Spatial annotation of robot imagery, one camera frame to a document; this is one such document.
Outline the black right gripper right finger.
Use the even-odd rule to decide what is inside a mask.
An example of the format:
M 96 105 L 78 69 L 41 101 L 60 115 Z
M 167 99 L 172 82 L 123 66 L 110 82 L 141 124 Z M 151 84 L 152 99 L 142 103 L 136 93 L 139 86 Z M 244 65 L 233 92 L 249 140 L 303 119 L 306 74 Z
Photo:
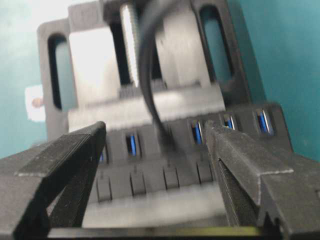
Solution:
M 286 240 L 320 237 L 320 164 L 209 120 L 206 146 L 228 223 L 273 227 Z

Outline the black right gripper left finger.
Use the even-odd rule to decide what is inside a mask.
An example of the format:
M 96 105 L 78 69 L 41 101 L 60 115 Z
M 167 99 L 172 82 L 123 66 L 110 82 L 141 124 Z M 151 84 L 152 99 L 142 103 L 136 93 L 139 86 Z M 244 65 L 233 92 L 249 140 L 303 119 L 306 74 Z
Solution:
M 79 227 L 106 144 L 106 125 L 93 125 L 0 161 L 0 237 Z

